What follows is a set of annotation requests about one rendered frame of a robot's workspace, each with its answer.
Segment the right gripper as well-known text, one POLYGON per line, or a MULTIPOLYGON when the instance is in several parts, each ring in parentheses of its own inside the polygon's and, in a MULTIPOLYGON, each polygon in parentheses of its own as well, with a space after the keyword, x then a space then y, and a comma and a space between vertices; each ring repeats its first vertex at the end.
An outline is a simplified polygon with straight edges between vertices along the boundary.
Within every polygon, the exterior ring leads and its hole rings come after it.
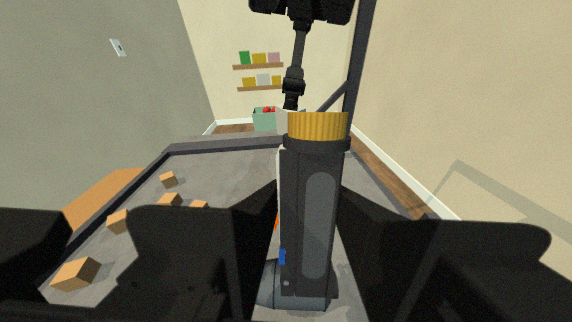
POLYGON ((311 21, 311 18, 320 21, 326 21, 328 19, 327 23, 343 26, 350 22, 355 1, 356 0, 248 0, 249 8, 253 12, 270 15, 271 13, 285 15, 286 7, 288 7, 287 16, 289 16, 289 18, 307 21, 311 21), (290 15, 292 17, 290 17, 290 15))

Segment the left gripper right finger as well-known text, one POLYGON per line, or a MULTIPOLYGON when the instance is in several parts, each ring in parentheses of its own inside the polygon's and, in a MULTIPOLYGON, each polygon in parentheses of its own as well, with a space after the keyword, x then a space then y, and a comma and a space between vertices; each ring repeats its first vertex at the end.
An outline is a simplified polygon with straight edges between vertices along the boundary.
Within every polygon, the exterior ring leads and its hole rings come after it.
POLYGON ((369 322, 405 322, 444 252, 539 260, 552 236, 511 222, 411 220, 341 185, 336 226, 369 322))

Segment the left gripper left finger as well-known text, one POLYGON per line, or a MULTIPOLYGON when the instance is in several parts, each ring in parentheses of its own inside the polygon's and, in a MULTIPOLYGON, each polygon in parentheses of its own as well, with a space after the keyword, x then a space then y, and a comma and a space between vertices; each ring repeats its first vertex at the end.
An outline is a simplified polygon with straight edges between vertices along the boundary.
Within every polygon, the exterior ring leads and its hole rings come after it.
POLYGON ((229 208, 142 205, 131 209, 125 222, 138 256, 144 251, 221 256, 233 319, 251 320, 277 213, 274 179, 229 208))

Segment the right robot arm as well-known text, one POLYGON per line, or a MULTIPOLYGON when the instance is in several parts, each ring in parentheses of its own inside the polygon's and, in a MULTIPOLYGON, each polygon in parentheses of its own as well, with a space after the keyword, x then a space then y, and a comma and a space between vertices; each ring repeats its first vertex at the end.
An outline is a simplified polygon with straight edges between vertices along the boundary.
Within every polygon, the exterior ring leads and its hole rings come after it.
POLYGON ((286 102, 286 104, 283 105, 283 109, 297 111, 298 98, 299 96, 304 95, 306 87, 305 80, 303 80, 304 70, 301 68, 305 39, 306 35, 311 30, 311 22, 313 21, 314 23, 314 20, 311 19, 311 21, 306 21, 293 18, 290 18, 290 20, 293 21, 293 30, 296 32, 296 37, 291 67, 288 66, 286 75, 283 77, 282 93, 285 94, 286 102), (307 24, 307 22, 309 24, 307 24), (306 35, 303 31, 307 32, 306 35))

